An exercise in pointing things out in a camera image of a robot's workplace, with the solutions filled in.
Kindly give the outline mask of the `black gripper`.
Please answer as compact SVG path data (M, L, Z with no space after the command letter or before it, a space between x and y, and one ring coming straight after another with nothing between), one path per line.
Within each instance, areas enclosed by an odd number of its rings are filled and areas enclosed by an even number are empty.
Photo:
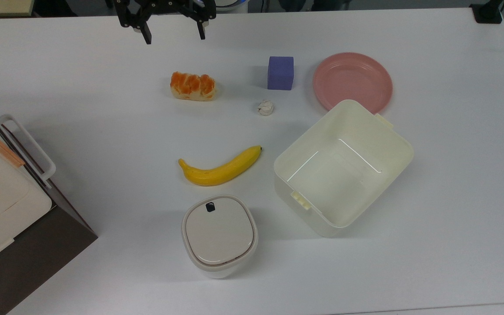
M139 5L138 11L132 13L126 2L115 2L116 15L120 26L132 28L140 32L145 42L151 44L151 32L147 22L152 14L180 13L194 20L197 24L201 40L205 39L205 27L209 20L215 19L217 14L216 2L190 2L189 0L135 0Z

